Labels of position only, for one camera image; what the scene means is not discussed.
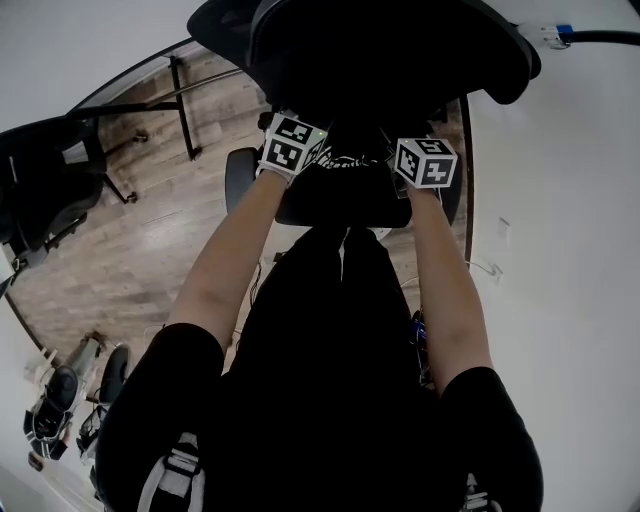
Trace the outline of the black pipe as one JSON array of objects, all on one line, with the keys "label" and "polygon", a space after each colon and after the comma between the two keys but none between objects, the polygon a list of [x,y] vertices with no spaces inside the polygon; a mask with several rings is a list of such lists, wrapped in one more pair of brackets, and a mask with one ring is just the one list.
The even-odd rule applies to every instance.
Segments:
[{"label": "black pipe", "polygon": [[640,47],[640,33],[613,30],[576,31],[567,35],[566,41],[573,43],[606,43]]}]

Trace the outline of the black swivel chair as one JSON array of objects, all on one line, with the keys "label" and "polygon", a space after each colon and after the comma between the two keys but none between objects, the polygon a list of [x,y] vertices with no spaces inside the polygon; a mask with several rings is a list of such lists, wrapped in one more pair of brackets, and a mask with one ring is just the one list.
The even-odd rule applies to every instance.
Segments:
[{"label": "black swivel chair", "polygon": [[19,272],[40,265],[62,240],[86,222],[109,188],[124,204],[125,196],[108,175],[107,157],[148,136],[135,137],[105,150],[99,119],[55,118],[0,135],[0,244],[13,253]]}]

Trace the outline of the black office chair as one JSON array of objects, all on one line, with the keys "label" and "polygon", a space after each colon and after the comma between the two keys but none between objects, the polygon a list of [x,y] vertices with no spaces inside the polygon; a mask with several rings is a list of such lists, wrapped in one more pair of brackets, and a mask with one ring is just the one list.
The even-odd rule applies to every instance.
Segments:
[{"label": "black office chair", "polygon": [[[427,138],[450,102],[481,90],[513,103],[541,66],[531,44],[483,0],[206,0],[188,30],[264,93],[264,135],[283,113],[317,128],[337,116],[372,117],[391,130],[392,143]],[[228,155],[228,209],[254,182],[264,143]],[[412,216],[408,198],[304,200],[291,190],[295,179],[276,214],[284,225],[402,228]],[[458,155],[451,186],[440,189],[448,217],[461,184]]]}]

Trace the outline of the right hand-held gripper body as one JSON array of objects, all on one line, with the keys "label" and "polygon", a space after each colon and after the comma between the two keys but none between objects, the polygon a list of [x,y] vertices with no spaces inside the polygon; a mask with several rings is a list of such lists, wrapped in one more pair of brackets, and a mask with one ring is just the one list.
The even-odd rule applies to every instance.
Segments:
[{"label": "right hand-held gripper body", "polygon": [[458,153],[446,139],[399,138],[387,146],[386,163],[398,199],[408,198],[408,188],[440,190],[452,184]]}]

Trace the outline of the whiteboard on black stand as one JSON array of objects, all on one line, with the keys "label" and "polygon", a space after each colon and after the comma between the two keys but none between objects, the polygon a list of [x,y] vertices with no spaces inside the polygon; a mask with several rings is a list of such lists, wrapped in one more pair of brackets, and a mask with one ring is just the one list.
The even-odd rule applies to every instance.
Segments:
[{"label": "whiteboard on black stand", "polygon": [[38,129],[175,112],[191,139],[180,62],[202,46],[205,0],[0,0],[0,151]]}]

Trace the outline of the person's left forearm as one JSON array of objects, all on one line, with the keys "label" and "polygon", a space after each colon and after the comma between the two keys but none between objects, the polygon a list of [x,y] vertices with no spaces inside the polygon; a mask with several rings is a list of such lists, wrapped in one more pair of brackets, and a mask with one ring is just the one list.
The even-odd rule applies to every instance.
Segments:
[{"label": "person's left forearm", "polygon": [[198,255],[171,309],[170,325],[199,326],[228,350],[287,186],[282,175],[261,172]]}]

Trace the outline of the black device with blue screen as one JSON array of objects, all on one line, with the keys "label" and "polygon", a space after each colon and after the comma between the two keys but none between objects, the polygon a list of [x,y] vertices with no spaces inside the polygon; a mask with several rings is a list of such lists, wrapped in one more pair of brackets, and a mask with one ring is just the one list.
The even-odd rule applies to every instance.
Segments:
[{"label": "black device with blue screen", "polygon": [[427,351],[427,336],[422,309],[416,310],[411,318],[411,343],[416,349],[418,358],[420,369],[420,385],[426,389],[433,389],[434,385],[430,373]]}]

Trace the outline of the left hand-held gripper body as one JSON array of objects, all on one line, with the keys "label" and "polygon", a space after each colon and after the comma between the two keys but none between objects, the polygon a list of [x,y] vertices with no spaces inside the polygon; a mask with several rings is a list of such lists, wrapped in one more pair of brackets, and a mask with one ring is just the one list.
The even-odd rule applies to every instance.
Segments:
[{"label": "left hand-held gripper body", "polygon": [[320,155],[327,136],[326,129],[302,122],[297,117],[275,113],[266,130],[256,176],[274,173],[290,186]]}]

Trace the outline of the person's black shirt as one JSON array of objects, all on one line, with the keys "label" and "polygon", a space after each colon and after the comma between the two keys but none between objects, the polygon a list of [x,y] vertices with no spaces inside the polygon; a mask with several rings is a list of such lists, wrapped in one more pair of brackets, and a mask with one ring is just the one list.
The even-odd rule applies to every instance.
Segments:
[{"label": "person's black shirt", "polygon": [[230,368],[198,326],[156,334],[104,420],[99,494],[136,512],[192,434],[203,512],[459,512],[469,477],[502,512],[541,512],[539,457],[497,373],[430,396],[410,324],[371,231],[309,230],[265,280]]}]

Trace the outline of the blue and white wall box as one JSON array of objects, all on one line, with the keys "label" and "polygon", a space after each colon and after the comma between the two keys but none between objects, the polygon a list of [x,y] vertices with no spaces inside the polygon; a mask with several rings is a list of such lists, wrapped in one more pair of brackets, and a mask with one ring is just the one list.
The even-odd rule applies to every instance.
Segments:
[{"label": "blue and white wall box", "polygon": [[542,43],[555,50],[569,48],[572,44],[573,33],[573,27],[568,24],[544,25],[538,31]]}]

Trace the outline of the person's right forearm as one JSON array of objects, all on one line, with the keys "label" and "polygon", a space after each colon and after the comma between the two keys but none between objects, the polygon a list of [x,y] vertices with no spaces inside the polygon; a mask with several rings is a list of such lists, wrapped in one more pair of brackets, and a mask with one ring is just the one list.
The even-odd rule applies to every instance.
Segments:
[{"label": "person's right forearm", "polygon": [[441,203],[430,190],[409,190],[420,299],[430,371],[438,393],[459,374],[492,366],[476,285]]}]

